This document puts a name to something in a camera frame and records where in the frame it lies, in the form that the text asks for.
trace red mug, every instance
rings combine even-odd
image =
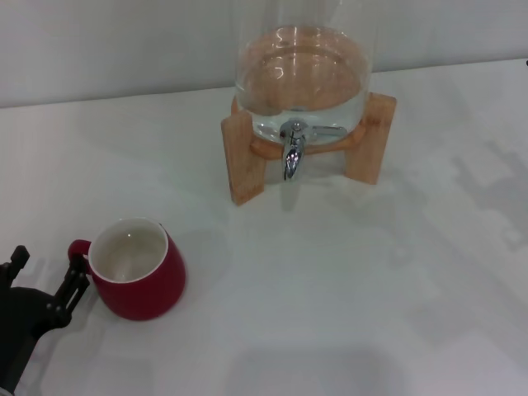
[[[182,255],[167,231],[149,219],[122,219],[92,243],[68,249],[88,258],[88,270],[105,304],[122,318],[148,320],[167,312],[186,283]]]

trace mug rim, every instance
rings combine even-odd
[[[126,222],[131,222],[131,221],[141,221],[141,222],[145,222],[145,223],[148,223],[150,225],[153,225],[154,227],[156,227],[159,232],[163,235],[163,240],[165,242],[165,251],[163,252],[163,256],[161,258],[161,260],[156,264],[156,266],[150,270],[147,274],[141,276],[140,278],[136,278],[136,279],[133,279],[133,280],[114,280],[114,279],[110,279],[109,277],[107,276],[103,276],[97,269],[96,269],[96,266],[93,265],[93,260],[92,260],[92,254],[93,254],[93,250],[94,250],[94,246],[97,247],[97,244],[101,243],[101,238],[103,237],[103,235],[109,231],[111,231],[112,229],[116,228],[117,226],[119,226],[120,224],[123,224],[123,223],[126,223]],[[97,275],[98,278],[104,280],[105,282],[108,282],[108,283],[113,283],[113,284],[116,284],[116,285],[128,285],[128,284],[131,284],[131,283],[135,283],[135,282],[139,282],[145,278],[148,278],[149,276],[151,276],[162,264],[163,262],[165,261],[165,258],[167,257],[167,253],[168,253],[168,236],[167,236],[167,231],[165,231],[165,229],[163,228],[163,226],[158,223],[157,221],[154,221],[154,220],[151,220],[151,219],[148,219],[146,217],[130,217],[130,218],[127,218],[127,219],[119,219],[117,220],[115,223],[113,224],[110,224],[109,226],[106,226],[94,239],[93,239],[93,242],[90,243],[90,248],[88,249],[88,265],[90,266],[90,271],[92,272],[93,275]]]

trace metal spigot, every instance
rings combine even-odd
[[[284,140],[282,152],[283,178],[285,181],[294,180],[297,170],[304,159],[304,145],[306,136],[304,130],[308,124],[302,120],[289,120],[280,127],[280,136]]]
[[[282,152],[284,180],[293,181],[295,175],[298,174],[297,171],[304,159],[304,146],[306,145],[307,139],[316,139],[318,136],[343,138],[346,135],[347,130],[343,127],[309,127],[308,124],[302,120],[291,119],[286,121],[280,127],[280,136],[284,140],[284,151]]]

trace wooden stand leg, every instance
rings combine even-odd
[[[223,120],[222,136],[231,198],[236,205],[242,205],[264,191],[266,160],[250,150],[253,138],[251,115],[240,111]]]
[[[368,184],[378,182],[395,109],[393,97],[370,94],[363,118],[365,136],[358,145],[345,150],[346,177]]]

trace glass jar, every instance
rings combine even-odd
[[[255,133],[307,144],[353,131],[363,116],[376,37],[375,0],[242,0],[236,98]]]

